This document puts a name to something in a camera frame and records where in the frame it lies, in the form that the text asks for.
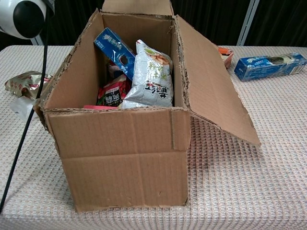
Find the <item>box flap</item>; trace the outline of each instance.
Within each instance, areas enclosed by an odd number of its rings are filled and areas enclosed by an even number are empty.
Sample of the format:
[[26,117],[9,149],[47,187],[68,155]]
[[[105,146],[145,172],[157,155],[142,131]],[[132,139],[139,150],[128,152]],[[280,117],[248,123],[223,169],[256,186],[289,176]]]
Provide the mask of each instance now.
[[181,62],[188,78],[186,106],[192,114],[253,145],[259,138],[216,49],[181,17],[176,16]]
[[105,0],[102,11],[174,15],[173,7],[169,0]]

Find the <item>cardboard box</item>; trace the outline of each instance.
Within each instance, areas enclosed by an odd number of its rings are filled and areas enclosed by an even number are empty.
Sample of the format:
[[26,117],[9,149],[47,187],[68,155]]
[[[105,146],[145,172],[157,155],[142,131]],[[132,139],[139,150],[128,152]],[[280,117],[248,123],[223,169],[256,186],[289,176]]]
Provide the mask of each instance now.
[[298,53],[278,56],[245,57],[238,61],[235,74],[241,81],[299,73],[307,60]]
[[[185,205],[190,116],[260,144],[215,46],[172,14],[168,0],[106,0],[42,98],[77,211]],[[175,107],[83,109],[106,82],[93,43],[104,27],[134,52],[141,39],[172,58]]]

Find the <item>blue snack box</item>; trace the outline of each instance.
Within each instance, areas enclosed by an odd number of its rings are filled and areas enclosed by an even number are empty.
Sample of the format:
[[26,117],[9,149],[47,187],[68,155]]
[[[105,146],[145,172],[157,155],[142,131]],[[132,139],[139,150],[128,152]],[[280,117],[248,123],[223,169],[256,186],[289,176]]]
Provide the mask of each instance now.
[[299,73],[307,60],[298,53],[241,58],[235,74],[241,81]]
[[94,43],[132,81],[135,55],[120,37],[107,27]]

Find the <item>wire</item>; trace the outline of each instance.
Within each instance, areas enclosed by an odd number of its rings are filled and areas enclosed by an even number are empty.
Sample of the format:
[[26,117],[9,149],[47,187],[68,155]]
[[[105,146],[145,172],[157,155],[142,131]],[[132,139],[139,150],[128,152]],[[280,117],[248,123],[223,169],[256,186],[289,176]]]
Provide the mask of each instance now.
[[[40,85],[39,85],[39,88],[38,88],[38,91],[37,91],[36,99],[38,99],[40,97],[40,94],[41,94],[41,92],[43,90],[44,79],[45,79],[45,74],[46,74],[47,51],[48,51],[48,31],[49,31],[48,23],[49,23],[49,9],[47,7],[47,11],[46,11],[47,33],[46,33],[46,41],[45,41],[45,46],[44,46],[43,71],[42,71],[42,76],[41,76],[41,79],[40,79]],[[15,171],[16,163],[17,163],[20,151],[22,149],[22,146],[24,144],[24,139],[25,139],[25,136],[27,134],[28,128],[30,126],[33,114],[34,114],[34,109],[32,108],[32,110],[30,112],[30,115],[28,117],[28,120],[27,120],[27,122],[25,124],[24,132],[23,132],[23,135],[22,135],[22,137],[20,139],[20,142],[19,142],[16,154],[15,154],[15,158],[14,158],[14,161],[13,161],[13,164],[12,164],[12,167],[11,167],[11,171],[10,171],[8,180],[7,180],[6,185],[5,185],[5,189],[4,189],[3,196],[2,196],[2,199],[1,199],[1,203],[0,203],[0,215],[1,215],[3,207],[4,207],[4,202],[5,202],[6,196],[8,194],[9,188],[10,188],[10,184],[11,184],[12,177],[13,177],[13,174],[14,174],[14,171]]]

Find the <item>red packaging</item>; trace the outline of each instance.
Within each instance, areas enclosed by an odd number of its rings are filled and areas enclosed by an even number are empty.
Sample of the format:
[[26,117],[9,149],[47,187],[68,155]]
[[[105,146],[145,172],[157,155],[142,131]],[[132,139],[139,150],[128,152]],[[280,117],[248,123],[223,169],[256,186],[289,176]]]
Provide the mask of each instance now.
[[125,74],[112,80],[103,88],[99,88],[97,105],[119,106],[131,88]]

